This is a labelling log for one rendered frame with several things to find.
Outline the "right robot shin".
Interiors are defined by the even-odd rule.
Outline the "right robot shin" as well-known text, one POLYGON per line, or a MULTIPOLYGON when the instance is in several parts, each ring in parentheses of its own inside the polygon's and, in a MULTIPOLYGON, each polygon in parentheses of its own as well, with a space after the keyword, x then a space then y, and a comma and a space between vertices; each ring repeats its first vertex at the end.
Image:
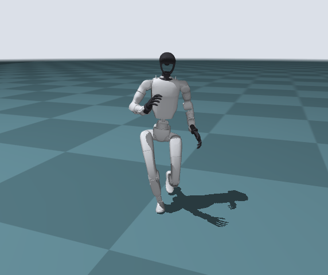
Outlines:
POLYGON ((162 202, 160 182, 158 180, 157 181, 151 180, 151 178, 149 178, 149 182, 150 182, 151 190, 152 190, 154 196, 156 197, 157 202, 159 202, 159 201, 162 202))

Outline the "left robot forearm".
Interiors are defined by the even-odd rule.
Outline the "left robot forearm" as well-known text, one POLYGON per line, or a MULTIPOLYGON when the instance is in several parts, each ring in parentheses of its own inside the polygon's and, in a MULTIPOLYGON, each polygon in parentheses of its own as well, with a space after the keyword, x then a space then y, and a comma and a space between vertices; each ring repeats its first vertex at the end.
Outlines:
POLYGON ((189 126, 189 132, 191 132, 191 128, 190 128, 190 125, 195 125, 195 119, 194 119, 194 109, 193 109, 193 103, 191 102, 191 106, 192 106, 192 110, 189 110, 186 112, 186 117, 187 117, 187 123, 188 123, 188 126, 189 126))

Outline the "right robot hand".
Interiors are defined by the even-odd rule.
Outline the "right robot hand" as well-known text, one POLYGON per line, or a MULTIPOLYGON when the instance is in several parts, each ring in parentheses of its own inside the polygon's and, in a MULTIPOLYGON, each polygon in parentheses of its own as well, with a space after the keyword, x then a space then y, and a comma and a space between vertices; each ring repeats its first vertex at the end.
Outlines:
POLYGON ((159 99, 159 100, 161 100, 161 98, 160 97, 162 97, 161 95, 154 95, 145 105, 144 105, 144 113, 145 114, 148 114, 150 111, 151 111, 151 109, 152 109, 152 107, 153 107, 153 105, 156 105, 156 106, 158 106, 158 104, 155 104, 155 103, 153 103, 153 102, 158 102, 158 103, 160 103, 160 101, 158 101, 158 100, 156 100, 156 99, 159 99))

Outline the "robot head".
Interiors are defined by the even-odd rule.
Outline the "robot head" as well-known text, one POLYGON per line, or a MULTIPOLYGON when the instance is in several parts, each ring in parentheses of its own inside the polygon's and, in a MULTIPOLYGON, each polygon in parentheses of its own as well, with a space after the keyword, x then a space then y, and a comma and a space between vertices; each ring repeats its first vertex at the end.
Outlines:
POLYGON ((173 72, 174 67, 175 67, 175 57, 174 57, 174 55, 169 53, 169 52, 165 52, 165 53, 161 54, 161 56, 159 58, 159 62, 160 62, 160 67, 161 67, 161 71, 162 71, 162 76, 163 76, 163 78, 160 78, 160 79, 165 80, 165 81, 172 80, 172 78, 169 78, 169 77, 170 77, 170 74, 173 72), (165 64, 165 65, 173 64, 173 68, 170 72, 163 71, 162 64, 165 64))

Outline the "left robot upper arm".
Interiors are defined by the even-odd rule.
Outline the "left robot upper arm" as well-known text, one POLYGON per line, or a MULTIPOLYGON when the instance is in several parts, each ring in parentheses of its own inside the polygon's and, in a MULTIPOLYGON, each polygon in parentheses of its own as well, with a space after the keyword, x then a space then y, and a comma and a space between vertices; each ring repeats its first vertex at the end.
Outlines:
POLYGON ((187 83, 187 81, 185 80, 179 80, 179 83, 180 83, 180 91, 182 93, 182 97, 183 97, 183 100, 184 100, 184 103, 183 103, 183 108, 184 110, 191 110, 192 109, 192 106, 191 106, 191 94, 190 94, 190 88, 189 88, 189 85, 187 83))

